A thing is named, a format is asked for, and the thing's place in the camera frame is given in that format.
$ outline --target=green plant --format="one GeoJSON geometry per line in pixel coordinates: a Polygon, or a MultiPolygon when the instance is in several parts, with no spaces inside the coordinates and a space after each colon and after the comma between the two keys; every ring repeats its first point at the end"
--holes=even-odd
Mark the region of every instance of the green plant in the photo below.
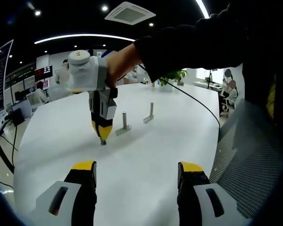
{"type": "Polygon", "coordinates": [[[169,79],[172,79],[174,81],[181,81],[181,79],[183,79],[186,75],[187,75],[186,70],[180,70],[180,71],[177,71],[177,72],[170,72],[170,73],[166,74],[164,77],[161,77],[159,79],[159,81],[160,81],[162,86],[165,86],[165,85],[167,85],[167,81],[169,79]]]}
{"type": "Polygon", "coordinates": [[[205,83],[209,83],[209,82],[212,82],[212,80],[211,80],[210,77],[206,77],[206,78],[204,79],[204,82],[205,82],[205,83]]]}

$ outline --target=robotic gripper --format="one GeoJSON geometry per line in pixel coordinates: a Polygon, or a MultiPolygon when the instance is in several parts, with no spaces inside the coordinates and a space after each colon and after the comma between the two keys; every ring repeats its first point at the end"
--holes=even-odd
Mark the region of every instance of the robotic gripper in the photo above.
{"type": "Polygon", "coordinates": [[[92,126],[100,137],[102,145],[112,130],[112,122],[117,108],[114,98],[117,88],[106,86],[107,63],[103,58],[90,56],[85,50],[69,54],[70,77],[68,87],[89,93],[89,108],[92,126]]]}

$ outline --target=black sleeve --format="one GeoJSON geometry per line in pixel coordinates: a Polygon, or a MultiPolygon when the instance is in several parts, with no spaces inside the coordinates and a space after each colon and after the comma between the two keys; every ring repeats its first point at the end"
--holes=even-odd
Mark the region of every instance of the black sleeve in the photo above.
{"type": "Polygon", "coordinates": [[[247,36],[229,8],[196,26],[168,27],[134,42],[151,81],[183,68],[226,68],[242,63],[247,36]]]}

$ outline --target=desk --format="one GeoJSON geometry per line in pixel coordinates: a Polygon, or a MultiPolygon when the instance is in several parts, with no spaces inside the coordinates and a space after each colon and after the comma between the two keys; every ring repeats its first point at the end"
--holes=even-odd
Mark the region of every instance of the desk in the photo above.
{"type": "MultiPolygon", "coordinates": [[[[205,82],[201,82],[201,81],[193,81],[192,84],[194,86],[198,86],[198,87],[202,87],[202,88],[208,88],[208,84],[205,82]]],[[[214,91],[221,91],[222,87],[216,87],[214,83],[210,83],[210,88],[212,88],[214,91]]]]}
{"type": "MultiPolygon", "coordinates": [[[[94,225],[156,226],[178,224],[177,163],[189,161],[210,175],[218,123],[199,103],[179,92],[151,85],[118,87],[117,112],[107,145],[101,146],[92,125],[88,93],[69,96],[37,109],[15,159],[17,210],[27,214],[36,198],[55,181],[63,181],[81,161],[97,161],[98,201],[94,225]],[[154,119],[148,124],[150,102],[154,119]],[[132,130],[120,136],[122,112],[132,130]]],[[[218,118],[216,92],[180,87],[203,102],[218,118]]]]}

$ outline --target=ceiling vent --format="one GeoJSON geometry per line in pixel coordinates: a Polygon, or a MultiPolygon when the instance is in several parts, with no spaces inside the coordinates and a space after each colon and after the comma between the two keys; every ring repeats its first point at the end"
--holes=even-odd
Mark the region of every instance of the ceiling vent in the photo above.
{"type": "Polygon", "coordinates": [[[156,16],[156,14],[150,12],[149,10],[125,1],[112,10],[105,17],[105,20],[135,25],[154,16],[156,16]]]}

